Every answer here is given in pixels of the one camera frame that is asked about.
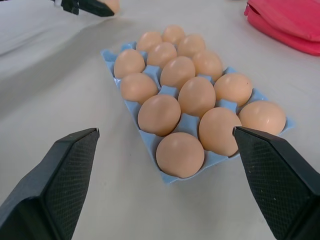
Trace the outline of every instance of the brown egg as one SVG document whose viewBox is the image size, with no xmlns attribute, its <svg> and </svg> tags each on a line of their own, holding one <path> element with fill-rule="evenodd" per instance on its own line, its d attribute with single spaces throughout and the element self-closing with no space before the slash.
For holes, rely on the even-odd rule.
<svg viewBox="0 0 320 240">
<path fill-rule="evenodd" d="M 125 100 L 142 105 L 146 100 L 157 95 L 158 88 L 151 77 L 141 72 L 134 72 L 121 80 L 120 91 Z"/>
<path fill-rule="evenodd" d="M 211 82 L 201 76 L 188 80 L 180 90 L 178 102 L 181 112 L 202 118 L 215 107 L 216 93 Z"/>
<path fill-rule="evenodd" d="M 199 138 L 204 149 L 228 157 L 235 154 L 238 150 L 232 135 L 235 126 L 241 126 L 241 122 L 231 110 L 215 107 L 207 111 L 199 124 Z"/>
<path fill-rule="evenodd" d="M 138 125 L 142 131 L 163 137 L 175 129 L 180 115 L 180 105 L 173 96 L 158 94 L 141 106 Z"/>
<path fill-rule="evenodd" d="M 119 0 L 104 0 L 105 5 L 115 14 L 120 10 Z"/>
<path fill-rule="evenodd" d="M 180 90 L 194 76 L 196 76 L 196 69 L 192 60 L 186 56 L 178 56 L 164 66 L 160 84 Z"/>
<path fill-rule="evenodd" d="M 196 53 L 192 58 L 195 66 L 195 73 L 212 77 L 217 81 L 223 74 L 224 67 L 219 56 L 209 50 L 203 50 Z"/>
<path fill-rule="evenodd" d="M 146 64 L 159 66 L 163 69 L 170 60 L 176 57 L 177 50 L 175 46 L 169 42 L 163 42 L 149 52 Z"/>
<path fill-rule="evenodd" d="M 166 174 L 188 178 L 204 164 L 205 151 L 194 136 L 175 132 L 166 136 L 156 149 L 156 162 Z"/>
<path fill-rule="evenodd" d="M 185 36 L 185 31 L 182 27 L 178 25 L 169 25 L 162 33 L 162 40 L 178 45 Z"/>
<path fill-rule="evenodd" d="M 242 126 L 278 135 L 286 125 L 286 114 L 277 104 L 270 101 L 254 101 L 239 113 Z"/>
<path fill-rule="evenodd" d="M 160 43 L 162 43 L 161 33 L 157 31 L 148 31 L 140 37 L 136 43 L 135 49 L 149 53 Z"/>
<path fill-rule="evenodd" d="M 145 60 L 134 49 L 126 49 L 121 52 L 114 63 L 114 76 L 122 79 L 128 74 L 141 73 L 145 69 Z"/>
<path fill-rule="evenodd" d="M 237 103 L 238 106 L 242 106 L 251 96 L 252 83 L 243 74 L 227 73 L 216 81 L 214 89 L 217 101 L 225 99 Z"/>
<path fill-rule="evenodd" d="M 205 40 L 200 34 L 190 34 L 183 38 L 178 45 L 178 56 L 192 58 L 198 52 L 206 49 Z"/>
</svg>

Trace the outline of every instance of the pink towel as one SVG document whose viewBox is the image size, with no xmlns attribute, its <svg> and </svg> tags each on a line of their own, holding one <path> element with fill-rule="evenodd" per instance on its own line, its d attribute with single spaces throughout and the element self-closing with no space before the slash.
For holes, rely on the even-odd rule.
<svg viewBox="0 0 320 240">
<path fill-rule="evenodd" d="M 259 31 L 320 56 L 320 0 L 249 0 L 244 15 Z"/>
</svg>

